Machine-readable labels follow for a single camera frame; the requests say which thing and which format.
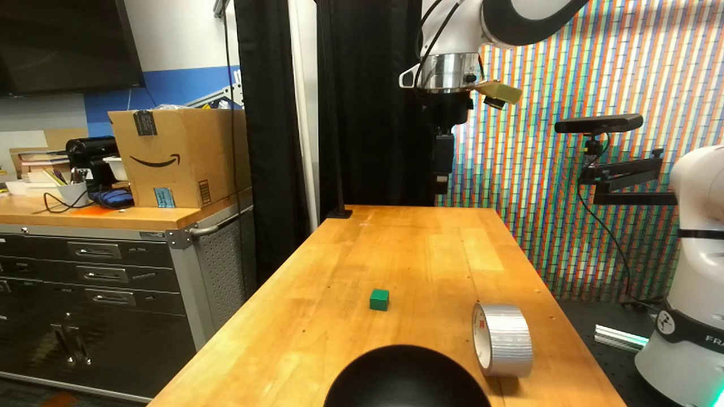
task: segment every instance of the green cube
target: green cube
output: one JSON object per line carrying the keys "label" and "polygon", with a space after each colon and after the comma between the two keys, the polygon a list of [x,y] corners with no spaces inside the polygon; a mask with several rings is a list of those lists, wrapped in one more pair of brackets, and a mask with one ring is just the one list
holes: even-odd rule
{"label": "green cube", "polygon": [[390,292],[386,290],[371,290],[369,308],[371,310],[386,310],[390,308]]}

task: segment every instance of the amazon box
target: amazon box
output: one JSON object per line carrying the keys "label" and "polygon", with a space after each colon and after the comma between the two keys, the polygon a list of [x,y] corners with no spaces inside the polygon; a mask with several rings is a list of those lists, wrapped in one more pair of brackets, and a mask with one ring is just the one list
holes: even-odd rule
{"label": "amazon box", "polygon": [[241,111],[111,111],[108,117],[135,205],[204,209],[251,193]]}

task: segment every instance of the black bowl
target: black bowl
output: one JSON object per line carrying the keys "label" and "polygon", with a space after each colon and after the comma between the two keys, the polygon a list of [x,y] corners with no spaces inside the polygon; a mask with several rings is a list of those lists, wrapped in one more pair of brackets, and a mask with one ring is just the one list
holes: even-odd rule
{"label": "black bowl", "polygon": [[466,368],[419,345],[385,345],[353,359],[326,395],[326,407],[485,407]]}

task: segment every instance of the roll of duct tape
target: roll of duct tape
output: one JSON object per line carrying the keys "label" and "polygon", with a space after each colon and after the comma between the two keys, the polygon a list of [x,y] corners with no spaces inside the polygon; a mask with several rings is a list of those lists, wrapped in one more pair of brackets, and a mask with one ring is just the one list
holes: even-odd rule
{"label": "roll of duct tape", "polygon": [[474,306],[473,343],[485,375],[528,375],[534,345],[516,306]]}

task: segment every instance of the metal cabinet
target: metal cabinet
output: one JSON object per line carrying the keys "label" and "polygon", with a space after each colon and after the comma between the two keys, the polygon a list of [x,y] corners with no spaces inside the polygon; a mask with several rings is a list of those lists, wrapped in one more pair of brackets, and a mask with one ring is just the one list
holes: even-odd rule
{"label": "metal cabinet", "polygon": [[145,402],[253,284],[251,214],[202,235],[0,225],[0,377]]}

